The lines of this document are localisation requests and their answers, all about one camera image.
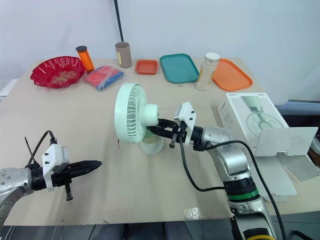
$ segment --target clear jar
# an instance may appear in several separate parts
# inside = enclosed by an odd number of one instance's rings
[[[220,56],[215,52],[207,52],[204,56],[201,70],[196,81],[195,87],[200,91],[206,91],[209,88],[209,84],[212,81],[212,75],[214,74]]]

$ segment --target white cardboard box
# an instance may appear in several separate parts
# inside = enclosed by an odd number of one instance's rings
[[[226,93],[218,113],[223,127],[249,145],[275,201],[297,194],[283,166],[300,181],[320,175],[307,155],[318,128],[289,127],[266,93]],[[249,166],[260,194],[269,201],[251,160]]]

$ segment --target desk fan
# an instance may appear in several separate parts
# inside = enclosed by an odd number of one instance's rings
[[[164,147],[164,139],[147,130],[158,124],[158,105],[148,104],[139,84],[124,83],[116,96],[114,126],[120,142],[140,143],[146,154],[157,154]]]
[[[257,138],[260,137],[262,129],[283,128],[284,126],[273,116],[264,113],[259,98],[257,96],[242,96],[241,99],[252,112],[246,118],[246,125],[250,132]]]

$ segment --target table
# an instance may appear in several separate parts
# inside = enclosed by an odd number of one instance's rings
[[[203,59],[193,60],[199,68]],[[241,92],[263,92],[240,58],[230,60],[253,80],[253,85]],[[223,190],[198,192],[192,187],[183,169],[179,147],[169,148],[166,139],[162,152],[153,156],[144,154],[138,143],[120,143],[118,148],[114,128],[114,104],[125,82],[143,87],[149,103],[158,104],[160,118],[173,119],[179,104],[191,102],[197,113],[196,125],[203,127],[221,124],[216,108],[225,92],[215,84],[202,92],[194,83],[169,83],[161,70],[153,76],[138,75],[134,72],[135,62],[132,67],[122,69],[125,72],[122,80],[102,92],[83,82],[64,89],[35,86],[30,75],[40,62],[21,77],[1,103],[0,168],[25,166],[30,154],[24,136],[34,148],[48,129],[53,131],[58,143],[68,147],[71,162],[99,160],[102,166],[72,180],[72,201],[65,200],[64,187],[23,197],[13,207],[6,225],[179,221],[192,219],[191,212],[197,212],[201,219],[231,217]],[[96,59],[94,65],[118,68],[115,59]],[[46,141],[35,156],[38,162],[49,146],[49,140]],[[185,154],[191,175],[200,187],[222,186],[207,153],[189,147]],[[292,175],[291,178],[298,195],[291,202],[278,203],[280,213],[320,210],[317,204],[320,193],[314,191],[320,179],[299,182]],[[274,214],[270,203],[267,207]]]

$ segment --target orange tray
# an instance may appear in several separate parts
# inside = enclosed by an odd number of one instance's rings
[[[137,74],[155,75],[158,71],[157,60],[140,59],[136,61],[135,72]]]
[[[222,90],[233,92],[249,88],[252,80],[233,62],[227,59],[220,59],[216,67],[212,81]]]

